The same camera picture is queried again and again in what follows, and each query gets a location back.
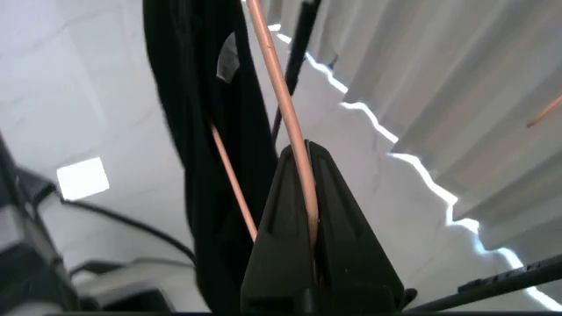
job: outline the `white floor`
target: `white floor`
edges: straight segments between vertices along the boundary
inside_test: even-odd
[[[110,188],[87,200],[191,245],[181,165],[144,55],[141,2],[3,3],[9,3],[11,11],[3,11],[0,20],[26,6],[38,6],[40,14],[51,12],[54,17],[38,20],[43,23],[39,25],[42,32],[0,47],[0,128],[18,162],[55,180],[58,168],[100,157]],[[15,23],[11,27],[25,25],[21,20]],[[256,39],[250,38],[272,120],[277,101]],[[288,47],[275,39],[284,65]],[[447,203],[411,163],[387,155],[392,143],[376,131],[365,112],[339,105],[341,98],[327,77],[306,62],[293,98],[303,133],[333,155],[403,283],[419,290],[411,306],[452,294],[475,278],[507,270],[503,257],[479,252],[472,231],[447,221]],[[287,145],[282,130],[277,148]],[[91,258],[184,260],[160,241],[119,224],[54,201],[44,206],[48,227],[69,267]],[[169,295],[179,310],[205,309],[193,290],[192,271],[187,269],[170,280]],[[519,291],[458,309],[545,307]]]

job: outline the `copper rod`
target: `copper rod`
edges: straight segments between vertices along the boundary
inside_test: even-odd
[[[316,234],[318,232],[318,201],[316,199],[313,170],[308,160],[305,141],[300,131],[299,120],[297,119],[297,114],[292,105],[291,95],[289,94],[287,83],[283,77],[283,71],[279,64],[270,30],[263,16],[262,6],[259,0],[247,0],[246,3],[248,4],[249,12],[252,16],[252,23],[256,30],[256,36],[262,50],[265,66],[270,75],[277,101],[279,102],[279,109],[283,115],[283,121],[285,122],[287,132],[289,133],[289,140],[291,141],[292,152],[297,163],[300,184],[305,197],[310,242],[311,245],[314,246],[316,244]]]
[[[220,159],[222,160],[222,164],[225,166],[227,170],[228,180],[230,181],[230,185],[232,185],[232,189],[234,190],[234,194],[236,195],[236,200],[238,201],[238,205],[240,206],[240,210],[242,211],[242,217],[246,222],[246,226],[248,227],[249,235],[252,238],[252,241],[256,241],[257,236],[257,229],[256,224],[254,224],[254,220],[252,219],[252,214],[249,212],[248,205],[246,204],[246,199],[244,199],[244,195],[242,194],[242,189],[238,184],[238,180],[236,179],[236,174],[234,169],[232,168],[232,164],[228,159],[227,150],[225,149],[224,144],[222,143],[222,139],[220,138],[219,131],[217,128],[211,124],[211,131],[213,132],[214,143],[217,145],[217,149],[219,149]]]
[[[540,113],[538,113],[538,115],[536,115],[534,119],[532,119],[529,123],[527,123],[527,127],[532,127],[533,125],[538,123],[540,120],[546,118],[546,116],[549,113],[554,111],[554,109],[556,109],[561,104],[562,104],[562,96],[555,98],[552,102],[550,102],[544,108],[544,110],[542,110]]]

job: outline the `black cloth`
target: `black cloth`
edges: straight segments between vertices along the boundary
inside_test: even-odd
[[[197,283],[213,312],[238,313],[252,249],[209,122],[225,143],[259,224],[277,156],[240,0],[145,0],[144,28],[170,133],[185,173]],[[217,77],[220,50],[234,33],[240,63],[232,81]]]

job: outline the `curtain fold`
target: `curtain fold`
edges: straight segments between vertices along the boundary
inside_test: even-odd
[[[299,1],[263,0],[292,37]],[[562,252],[562,2],[323,0],[308,47],[458,197],[486,249]]]

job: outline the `white square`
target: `white square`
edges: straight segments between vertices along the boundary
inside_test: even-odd
[[[56,170],[62,196],[77,200],[109,189],[102,160],[97,157]]]

